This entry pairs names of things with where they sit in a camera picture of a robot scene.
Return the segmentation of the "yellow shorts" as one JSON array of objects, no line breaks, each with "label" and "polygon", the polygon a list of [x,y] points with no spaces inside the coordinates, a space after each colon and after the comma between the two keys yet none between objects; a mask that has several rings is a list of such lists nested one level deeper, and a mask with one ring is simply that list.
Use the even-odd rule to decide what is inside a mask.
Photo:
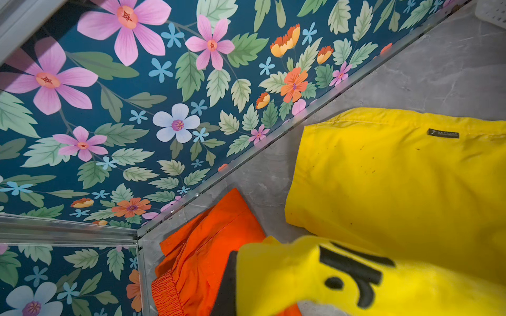
[{"label": "yellow shorts", "polygon": [[505,314],[505,122],[358,108],[307,126],[285,219],[237,255],[235,313]]}]

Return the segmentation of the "orange shorts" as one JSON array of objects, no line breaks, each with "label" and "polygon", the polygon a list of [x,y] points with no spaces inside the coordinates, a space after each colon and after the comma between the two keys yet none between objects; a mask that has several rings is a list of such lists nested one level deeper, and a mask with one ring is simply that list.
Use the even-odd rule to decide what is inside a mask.
[{"label": "orange shorts", "polygon": [[152,297],[159,315],[210,315],[229,254],[267,240],[240,192],[234,188],[161,242]]}]

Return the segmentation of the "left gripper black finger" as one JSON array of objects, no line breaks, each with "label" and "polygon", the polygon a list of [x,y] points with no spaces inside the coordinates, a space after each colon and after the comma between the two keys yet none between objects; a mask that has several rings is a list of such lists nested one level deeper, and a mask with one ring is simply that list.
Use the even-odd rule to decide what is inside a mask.
[{"label": "left gripper black finger", "polygon": [[237,251],[229,254],[211,316],[237,316]]}]

